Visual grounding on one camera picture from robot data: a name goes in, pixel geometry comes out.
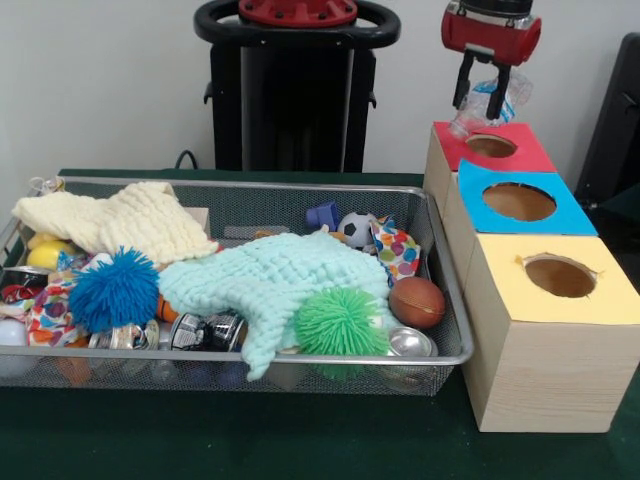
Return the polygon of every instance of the blue plastic toy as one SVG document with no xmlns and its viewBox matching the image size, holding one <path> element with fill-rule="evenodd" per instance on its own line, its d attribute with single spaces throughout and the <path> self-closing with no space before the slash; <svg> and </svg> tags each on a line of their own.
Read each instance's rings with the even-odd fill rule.
<svg viewBox="0 0 640 480">
<path fill-rule="evenodd" d="M 133 249 L 120 249 L 113 263 L 77 276 L 69 305 L 75 324 L 90 333 L 105 332 L 129 323 L 145 325 L 158 305 L 158 272 L 153 263 Z"/>
<path fill-rule="evenodd" d="M 309 228 L 318 229 L 323 225 L 328 225 L 329 231 L 335 232 L 339 223 L 336 202 L 325 203 L 307 210 L 307 226 Z"/>
</svg>

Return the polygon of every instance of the mint green knitted blanket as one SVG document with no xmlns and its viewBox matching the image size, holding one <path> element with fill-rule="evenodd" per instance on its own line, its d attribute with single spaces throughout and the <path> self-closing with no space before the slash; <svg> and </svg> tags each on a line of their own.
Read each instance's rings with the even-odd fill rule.
<svg viewBox="0 0 640 480">
<path fill-rule="evenodd" d="M 276 351 L 297 345 L 292 325 L 302 303 L 327 288 L 371 293 L 383 325 L 398 325 L 387 305 L 389 286 L 376 257 L 324 232 L 283 233 L 198 260 L 174 263 L 160 273 L 160 292 L 179 312 L 211 315 L 234 310 L 249 323 L 242 357 L 248 380 L 264 375 Z"/>
</svg>

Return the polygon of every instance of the soccer ball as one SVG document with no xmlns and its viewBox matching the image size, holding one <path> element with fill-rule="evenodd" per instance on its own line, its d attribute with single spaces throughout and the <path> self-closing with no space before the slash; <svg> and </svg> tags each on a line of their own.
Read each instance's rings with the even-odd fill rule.
<svg viewBox="0 0 640 480">
<path fill-rule="evenodd" d="M 347 237 L 347 245 L 362 250 L 373 243 L 371 222 L 375 220 L 370 213 L 353 212 L 342 219 L 338 231 Z"/>
</svg>

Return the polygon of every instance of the polka dot cloth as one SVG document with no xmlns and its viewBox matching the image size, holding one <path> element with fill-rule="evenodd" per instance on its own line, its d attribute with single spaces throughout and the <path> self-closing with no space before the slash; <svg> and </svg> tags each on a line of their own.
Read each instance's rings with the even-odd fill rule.
<svg viewBox="0 0 640 480">
<path fill-rule="evenodd" d="M 420 262 L 420 245 L 413 238 L 395 228 L 393 220 L 371 222 L 371 234 L 378 260 L 387 269 L 389 285 L 415 276 Z"/>
</svg>

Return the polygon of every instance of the white wall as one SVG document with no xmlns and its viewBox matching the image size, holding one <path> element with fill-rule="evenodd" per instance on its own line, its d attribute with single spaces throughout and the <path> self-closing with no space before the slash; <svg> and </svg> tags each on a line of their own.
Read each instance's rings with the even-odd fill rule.
<svg viewBox="0 0 640 480">
<path fill-rule="evenodd" d="M 0 221 L 29 177 L 61 167 L 166 168 L 183 148 L 213 166 L 202 104 L 209 46 L 192 28 L 203 1 L 0 2 Z M 440 43 L 446 0 L 379 1 L 400 15 L 403 32 L 377 53 L 365 168 L 422 172 L 429 125 L 453 115 L 461 56 Z M 536 0 L 534 11 L 544 32 L 524 68 L 535 92 L 519 118 L 572 184 L 640 2 Z"/>
</svg>

